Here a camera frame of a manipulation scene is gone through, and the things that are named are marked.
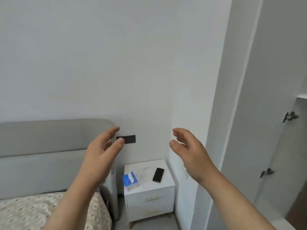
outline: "bed frame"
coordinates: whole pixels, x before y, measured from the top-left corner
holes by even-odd
[[[68,189],[89,143],[114,126],[106,119],[0,123],[0,199]],[[117,220],[114,164],[100,190]]]

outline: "smartphone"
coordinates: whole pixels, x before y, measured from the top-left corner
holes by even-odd
[[[153,176],[153,181],[160,183],[162,180],[163,173],[164,173],[164,169],[157,168]]]

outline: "drawer handle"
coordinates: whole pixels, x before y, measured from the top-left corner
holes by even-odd
[[[158,212],[159,210],[156,210],[156,211],[151,211],[151,212],[146,212],[144,213],[144,215],[147,215],[147,214],[150,214],[150,213],[154,213],[154,212]]]
[[[154,199],[146,200],[144,202],[154,201],[154,200],[157,200],[157,199],[160,199],[160,198],[154,198]]]

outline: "blue tissue box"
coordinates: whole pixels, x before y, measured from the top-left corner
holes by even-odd
[[[122,180],[123,180],[124,185],[125,185],[125,187],[127,188],[128,191],[131,191],[131,190],[139,187],[138,180],[136,179],[133,172],[125,174],[122,177]]]

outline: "white nightstand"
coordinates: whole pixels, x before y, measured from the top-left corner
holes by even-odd
[[[164,169],[161,183],[153,182],[157,168]],[[133,172],[139,187],[124,188],[125,207],[130,228],[133,221],[173,212],[175,183],[164,159],[125,165],[125,174]]]

